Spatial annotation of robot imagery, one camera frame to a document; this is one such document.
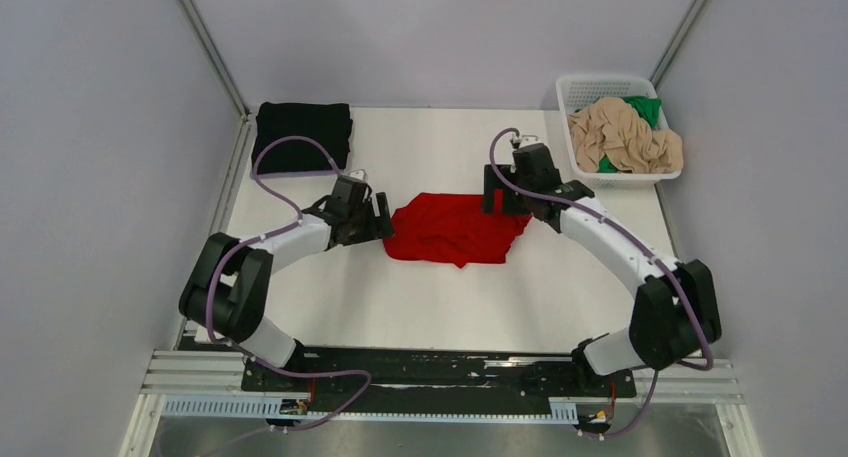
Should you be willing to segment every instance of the red cloth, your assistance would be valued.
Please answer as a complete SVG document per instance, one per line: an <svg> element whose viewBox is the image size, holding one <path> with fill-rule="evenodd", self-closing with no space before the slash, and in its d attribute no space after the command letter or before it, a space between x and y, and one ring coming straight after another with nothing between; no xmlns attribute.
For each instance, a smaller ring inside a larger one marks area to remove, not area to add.
<svg viewBox="0 0 848 457"><path fill-rule="evenodd" d="M529 215L483 213L482 195L418 194L395 211L395 235L383 240L386 253L398 260L427 260L465 267L469 262L503 264Z"/></svg>

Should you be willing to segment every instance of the beige cloth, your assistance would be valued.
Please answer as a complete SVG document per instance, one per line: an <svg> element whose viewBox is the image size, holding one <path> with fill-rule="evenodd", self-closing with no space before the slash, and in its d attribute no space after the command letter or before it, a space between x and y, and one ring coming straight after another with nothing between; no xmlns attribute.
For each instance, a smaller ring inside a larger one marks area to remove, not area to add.
<svg viewBox="0 0 848 457"><path fill-rule="evenodd" d="M621 171L665 174L683 168L683 140L672 130L651 130L636 109L604 97L568 116L577 165L597 172L606 154Z"/></svg>

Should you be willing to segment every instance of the metal floor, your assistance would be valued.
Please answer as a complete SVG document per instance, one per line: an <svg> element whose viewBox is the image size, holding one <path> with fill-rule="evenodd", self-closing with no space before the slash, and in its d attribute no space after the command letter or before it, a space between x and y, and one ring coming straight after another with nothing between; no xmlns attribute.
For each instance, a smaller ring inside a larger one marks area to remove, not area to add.
<svg viewBox="0 0 848 457"><path fill-rule="evenodd" d="M634 405L616 408L624 425ZM191 457L264 426L238 418L163 419L151 457ZM330 422L302 434L258 435L217 457L729 457L713 405L656 404L629 435L605 442L579 438L573 428L524 424Z"/></svg>

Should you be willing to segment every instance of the cable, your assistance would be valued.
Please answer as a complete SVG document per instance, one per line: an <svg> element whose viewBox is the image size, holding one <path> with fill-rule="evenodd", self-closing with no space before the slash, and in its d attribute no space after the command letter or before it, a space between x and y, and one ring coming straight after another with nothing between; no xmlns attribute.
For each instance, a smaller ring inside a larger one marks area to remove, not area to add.
<svg viewBox="0 0 848 457"><path fill-rule="evenodd" d="M503 136L505 136L506 134L510 134L510 133L514 133L515 135L517 135L519 137L521 136L521 132L519 132L519 130L516 129L515 127L507 127L506 129L503 129L500 132L498 132L498 134L495 136L495 138L492 139L492 144L489 146L489 163L492 165L492 170L495 172L495 175L498 176L498 179L500 179L501 182L503 182L503 184L505 186L507 186L509 189L511 189L513 192L517 192L521 195L525 195L527 197L532 197L534 199L547 200L549 202L555 202L555 203L558 203L558 204L568 205L568 206L573 207L577 210L585 212L586 214L591 215L592 217L598 219L599 221L601 221L601 222L609 225L613 229L615 229L625 239L627 239L630 243L632 243L634 247L639 249L639 251L642 252L642 254L645 257L647 257L647 258L651 259L651 261L655 262L657 264L657 267L660 269L660 271L662 271L662 273L668 278L668 281L671 283L672 287L674 287L674 291L677 292L677 296L680 298L680 302L683 304L683 309L686 311L686 315L689 317L689 321L692 323L692 327L695 330L695 335L698 337L698 343L701 347L701 352L704 354L704 359L706 360L706 363L704 365L692 364L692 363L685 362L685 361L680 361L679 362L680 365L683 365L685 367L689 367L689 368L692 368L692 369L704 370L704 371L712 369L713 368L713 353L712 353L712 350L710 350L709 342L707 342L707 336L704 335L704 330L701 328L700 322L698 322L698 318L695 315L695 311L692 309L692 305L689 303L689 298L686 296L686 292L683 290L683 287L680 285L680 282L678 282L677 277L675 277L674 274L671 272L671 269L669 269L668 266L666 266L665 263L663 263L662 260L657 259L654 252L651 251L651 249L649 249L645 244L643 244L642 241L640 241L638 237L636 237L629 230L624 228L623 225L619 224L618 222L616 222L614 220L607 219L603 214L596 211L595 209L592 209L591 207L587 207L587 206L585 206L585 205L583 205L579 202L574 202L574 201L571 201L571 200L568 200L568 199L564 199L562 197L545 195L545 194L540 194L538 192L533 192L533 191L530 191L530 190L527 190L527 189L522 189L521 187L519 187L519 186L513 184L512 182L510 182L509 180L507 180L507 178L503 175L503 173L498 168L497 163L495 162L495 147L497 146L498 141L500 141L503 138ZM623 429L617 430L615 432L608 432L606 434L603 434L605 438L614 438L614 437L622 436L622 435L626 434L627 432L629 432L630 430L632 430L636 426L636 424L638 424L639 421L642 420L642 417L644 417L644 414L645 414L645 410L648 408L648 405L650 404L651 399L654 396L654 390L657 387L657 378L658 377L659 377L659 372L654 372L654 378L651 380L651 387L650 387L650 389L648 389L648 394L645 397L645 403L644 403L644 405L642 405L642 408L639 409L639 412L636 414L636 417L634 417L633 420L630 421L630 423L627 424Z"/></svg>
<svg viewBox="0 0 848 457"><path fill-rule="evenodd" d="M616 390L615 390L615 379L610 379L610 386L612 387L612 395L610 396L610 405L603 409L603 412L610 414L610 419L615 416L615 399L616 399Z"/></svg>
<svg viewBox="0 0 848 457"><path fill-rule="evenodd" d="M323 146L321 146L321 144L319 144L318 142L316 142L313 139L310 139L309 137L302 137L302 136L296 136L296 135L288 136L288 137L281 137L281 138L275 140L274 142L272 142L267 147L265 147L262 150L262 152L259 153L259 155L256 157L256 161L253 163L253 168L251 169L251 172L250 172L251 179L256 181L256 183L262 189L264 189L266 192L268 192L269 194L277 197L278 199L280 199L283 202L290 205L295 210L295 212L297 213L297 218L294 221L292 221L292 222L290 222L290 223L288 223L288 224L286 224L286 225L284 225L284 226L282 226L278 229L274 229L270 232L267 232L266 234L257 235L255 237L251 237L249 239L246 239L246 240L239 242L238 244L233 246L233 248L230 249L227 253L225 253L223 257L221 257L221 260L218 262L218 265L215 267L215 271L212 273L212 280L210 281L209 291L206 294L205 325L206 325L206 333L209 336L209 340L212 343L219 342L219 339L215 336L215 332L213 330L213 322L214 322L214 319L213 319L213 303L215 301L215 292L218 288L218 283L221 280L221 274L223 273L224 267L227 265L227 262L229 262L229 260L239 250L241 250L241 249L243 249L247 246L262 242L263 240L270 238L270 237L276 237L278 235L284 234L284 233L286 233L286 232L288 232L292 229L297 228L300 225L300 222L303 219L303 212L301 211L300 207L298 207L297 204L294 201L292 201L291 199L289 199L288 197L286 197L286 196L280 194L279 192L273 190L267 184L262 182L262 179L259 177L259 174L258 174L259 163L262 161L262 159L265 157L265 155L271 149L273 149L274 147L276 147L280 144L283 144L283 143L286 143L286 142L293 142L293 141L307 142L307 143L312 144L315 147L317 147L318 150L320 150L321 153L324 154L324 157L327 158L327 161L330 163L330 166L333 168L333 171L336 173L336 175L341 175L341 170L339 170L338 166L333 161L332 157L330 157L330 154L327 152L327 150ZM288 371L288 370L285 370L285 369L275 367L270 362L268 362L265 359L253 354L249 350L242 348L241 346L239 346L235 342L227 340L226 344L228 346L234 348L234 349L237 349L238 351L240 351L241 353L246 355L248 358L250 358L250 360L252 360L254 362L258 362L260 365L267 368L268 370L270 370L274 373L280 374L284 377L309 379L309 378L344 377L344 376L350 376L350 375L361 375L361 376L365 377L365 383L362 384L362 387L360 387L359 390L356 391L356 393L354 393L347 401L345 401L342 405L340 405L336 410L328 413L327 415L325 415L324 417L321 417L320 419L317 419L317 420L314 420L314 421L309 422L307 424L299 425L299 426L296 426L296 427L270 426L270 427L262 427L262 428L259 428L259 429L255 429L255 430L252 430L252 431L247 432L245 434L242 434L238 437L235 437L234 439L225 442L224 444L218 446L217 448L215 448L215 449L213 449L213 450L211 450L211 451L209 451L205 454L201 454L201 457L217 454L218 452L220 452L224 448L229 447L230 445L235 444L236 442L239 442L239 441L244 440L248 437L252 437L254 435L265 433L265 432L273 432L274 430L282 429L283 433L289 433L289 432L301 432L301 431L304 431L304 430L314 429L315 427L318 427L319 425L323 425L323 424L329 422L331 419L333 419L334 417L336 417L337 415L342 413L344 411L344 409L346 409L348 406L350 406L350 404L352 404L356 399L358 399L359 396L362 395L365 392L366 389L368 389L368 386L371 385L371 374L366 370L340 370L340 371L333 371L333 372L291 372L291 371Z"/></svg>

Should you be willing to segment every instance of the black mounting plate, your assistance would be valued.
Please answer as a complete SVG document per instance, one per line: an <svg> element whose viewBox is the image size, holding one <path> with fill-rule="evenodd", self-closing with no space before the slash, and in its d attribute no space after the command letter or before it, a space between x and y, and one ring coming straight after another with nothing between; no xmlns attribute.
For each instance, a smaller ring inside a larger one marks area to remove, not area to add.
<svg viewBox="0 0 848 457"><path fill-rule="evenodd" d="M581 384L568 354L305 347L304 355L297 365L301 372L371 373L370 388L350 412L545 415L549 397L609 398L613 381L618 397L636 396L629 371ZM308 392L310 384L247 362L242 390ZM360 376L316 379L309 409L335 410L361 385Z"/></svg>

